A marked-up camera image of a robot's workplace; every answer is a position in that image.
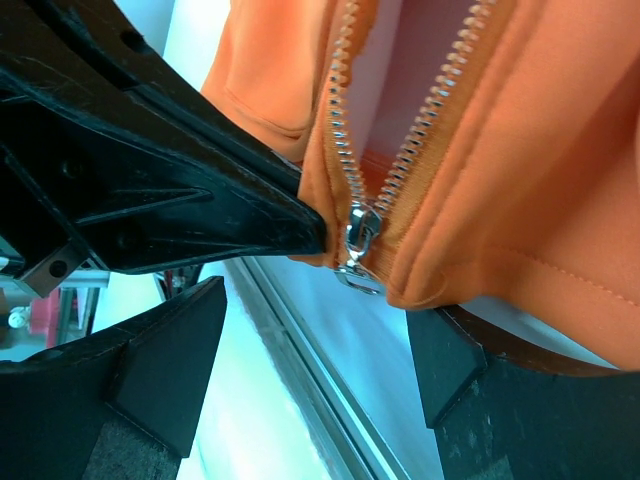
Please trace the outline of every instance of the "black machine part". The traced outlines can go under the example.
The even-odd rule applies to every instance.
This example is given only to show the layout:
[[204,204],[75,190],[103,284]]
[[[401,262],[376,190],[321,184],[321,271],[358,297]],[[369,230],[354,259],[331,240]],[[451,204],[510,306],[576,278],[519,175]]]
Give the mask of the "black machine part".
[[324,250],[300,171],[218,112],[111,1],[0,2],[1,274],[46,295],[89,260],[139,274]]
[[175,479],[226,305],[214,277],[81,340],[0,362],[2,478]]

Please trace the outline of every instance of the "zipper teeth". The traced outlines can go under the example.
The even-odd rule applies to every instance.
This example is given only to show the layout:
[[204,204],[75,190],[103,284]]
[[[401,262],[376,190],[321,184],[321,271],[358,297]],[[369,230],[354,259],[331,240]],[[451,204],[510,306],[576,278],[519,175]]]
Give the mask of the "zipper teeth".
[[[358,160],[353,155],[351,136],[347,122],[347,82],[349,71],[351,36],[353,24],[357,20],[357,12],[361,0],[350,0],[346,5],[340,35],[336,41],[333,54],[331,74],[329,77],[329,112],[331,115],[331,135],[340,158],[349,188],[352,203],[366,204],[367,192],[364,177]],[[392,168],[389,170],[385,185],[374,201],[374,208],[384,217],[393,206],[399,191],[404,185],[411,166],[416,162],[420,152],[424,149],[429,137],[429,131],[438,121],[440,110],[446,105],[447,98],[457,84],[458,77],[463,74],[465,66],[475,45],[480,39],[485,27],[486,19],[498,0],[476,0],[463,24],[464,28],[458,32],[459,40],[452,45],[453,51],[447,55],[447,63],[441,67],[442,73],[436,77],[435,85],[431,87],[425,104],[420,108],[410,133],[396,154]]]

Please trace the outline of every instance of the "metal zipper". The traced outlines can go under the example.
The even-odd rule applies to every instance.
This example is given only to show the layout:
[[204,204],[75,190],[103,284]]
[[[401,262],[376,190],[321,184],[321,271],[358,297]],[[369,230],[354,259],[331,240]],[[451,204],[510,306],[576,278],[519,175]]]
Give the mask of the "metal zipper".
[[420,108],[419,115],[415,118],[389,170],[385,185],[375,198],[367,197],[364,175],[359,160],[354,157],[351,149],[346,120],[348,77],[345,73],[350,68],[348,50],[351,47],[353,25],[357,21],[361,1],[350,0],[346,5],[346,14],[336,41],[329,77],[331,136],[351,192],[351,211],[345,231],[347,260],[335,270],[335,273],[343,284],[363,293],[377,295],[382,292],[382,287],[375,283],[375,278],[361,262],[369,253],[375,237],[380,234],[384,218],[394,208],[398,193],[407,176],[411,174],[412,165],[419,161],[429,130],[438,122],[441,109],[446,107],[450,95],[454,93],[452,90],[460,75],[464,73],[469,55],[473,53],[474,46],[485,28],[485,21],[498,0],[476,0],[477,3],[469,9],[471,16],[464,20],[464,28],[458,32],[459,40],[453,43],[453,51],[447,55],[447,63],[441,68],[442,74],[436,77],[435,85],[429,90],[431,94]]

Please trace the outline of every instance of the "zipper pull tab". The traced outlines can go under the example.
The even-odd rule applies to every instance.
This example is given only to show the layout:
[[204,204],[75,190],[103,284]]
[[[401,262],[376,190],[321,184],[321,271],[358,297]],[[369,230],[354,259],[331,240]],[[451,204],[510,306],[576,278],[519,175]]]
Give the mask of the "zipper pull tab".
[[[368,295],[378,295],[382,288],[360,265],[360,260],[369,252],[371,242],[380,233],[381,224],[382,218],[370,206],[361,203],[351,205],[345,240],[349,259],[335,270],[342,284]],[[363,285],[362,281],[373,282],[375,286]]]

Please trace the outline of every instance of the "red object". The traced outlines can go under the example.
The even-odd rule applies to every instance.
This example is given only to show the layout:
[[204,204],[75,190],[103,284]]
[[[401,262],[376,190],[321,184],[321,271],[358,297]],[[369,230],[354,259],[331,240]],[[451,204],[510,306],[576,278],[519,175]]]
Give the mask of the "red object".
[[38,298],[31,302],[31,334],[44,334],[47,348],[56,346],[58,321],[60,317],[60,289],[56,289],[47,298]]

